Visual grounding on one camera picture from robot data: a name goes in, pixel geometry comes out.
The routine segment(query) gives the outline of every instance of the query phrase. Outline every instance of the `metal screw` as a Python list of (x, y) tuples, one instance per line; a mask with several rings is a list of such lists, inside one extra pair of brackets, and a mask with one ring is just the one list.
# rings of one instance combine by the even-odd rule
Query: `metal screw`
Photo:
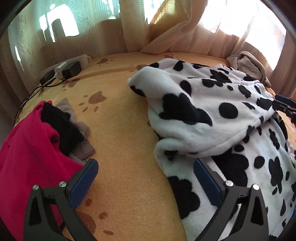
[(225, 182), (225, 184), (226, 184), (226, 186), (228, 186), (228, 187), (232, 187), (232, 186), (234, 185), (233, 182), (230, 181), (230, 180), (227, 180), (227, 181)]
[(59, 186), (60, 186), (61, 188), (65, 187), (66, 185), (67, 185), (67, 183), (64, 182), (64, 181), (62, 181), (62, 182), (59, 183)]
[(38, 190), (38, 188), (39, 188), (39, 185), (37, 185), (37, 184), (33, 186), (34, 191)]
[(259, 187), (258, 184), (254, 184), (254, 185), (253, 185), (253, 188), (254, 188), (255, 190), (259, 190), (259, 189), (260, 189), (260, 187)]

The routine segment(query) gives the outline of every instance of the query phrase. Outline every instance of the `black cloth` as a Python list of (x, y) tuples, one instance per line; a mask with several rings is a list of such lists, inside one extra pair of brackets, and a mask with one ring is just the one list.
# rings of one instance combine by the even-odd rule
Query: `black cloth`
[(49, 103), (43, 106), (41, 121), (50, 124), (59, 133), (59, 149), (65, 156), (69, 156), (84, 139), (77, 127), (70, 122), (70, 114)]

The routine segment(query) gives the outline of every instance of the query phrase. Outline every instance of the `black cable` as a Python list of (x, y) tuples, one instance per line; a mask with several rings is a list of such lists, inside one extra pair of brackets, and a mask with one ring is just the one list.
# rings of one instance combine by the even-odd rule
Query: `black cable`
[[(58, 85), (62, 84), (65, 80), (66, 80), (66, 79), (63, 79), (60, 83), (58, 83), (58, 84), (56, 84), (56, 85), (47, 85), (47, 86), (43, 86), (43, 85), (42, 85), (42, 86), (38, 86), (38, 87), (36, 87), (36, 88), (32, 91), (32, 93), (29, 95), (29, 97), (26, 98), (26, 99), (24, 99), (24, 100), (22, 101), (22, 104), (21, 104), (19, 110), (18, 110), (17, 113), (15, 114), (15, 123), (16, 123), (17, 118), (19, 118), (20, 113), (22, 112), (22, 110), (23, 110), (23, 108), (25, 107), (26, 103), (27, 103), (29, 100), (31, 100), (35, 95), (37, 95), (37, 93), (39, 93), (39, 91), (40, 91), (42, 88), (50, 88), (50, 87), (58, 86)], [(33, 96), (31, 96), (31, 95), (34, 93), (34, 91), (37, 90), (38, 88), (41, 88), (41, 89), (38, 90)]]

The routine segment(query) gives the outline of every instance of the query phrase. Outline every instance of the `black power adapter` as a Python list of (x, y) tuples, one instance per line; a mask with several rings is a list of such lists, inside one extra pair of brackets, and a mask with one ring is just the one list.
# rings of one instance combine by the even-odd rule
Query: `black power adapter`
[(77, 76), (81, 72), (81, 66), (79, 61), (69, 64), (62, 70), (63, 77), (69, 79)]
[(50, 85), (53, 81), (54, 81), (54, 70), (51, 70), (49, 72), (47, 72), (41, 79), (40, 79), (40, 84), (44, 85), (47, 81), (51, 80), (50, 82), (48, 82), (46, 85)]

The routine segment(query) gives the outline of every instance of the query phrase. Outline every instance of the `bed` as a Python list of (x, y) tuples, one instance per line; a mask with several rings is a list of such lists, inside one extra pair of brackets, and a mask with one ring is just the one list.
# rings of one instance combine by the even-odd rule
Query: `bed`
[[(224, 59), (171, 52), (100, 57), (75, 78), (40, 91), (20, 114), (18, 121), (41, 100), (55, 105), (68, 98), (77, 121), (90, 127), (89, 141), (96, 149), (92, 158), (98, 160), (99, 174), (76, 211), (98, 240), (186, 241), (170, 185), (153, 156), (158, 138), (150, 127), (147, 101), (126, 83), (144, 66), (164, 58), (228, 64)], [(284, 113), (280, 115), (296, 148), (296, 128)], [(71, 239), (67, 229), (64, 235)]]

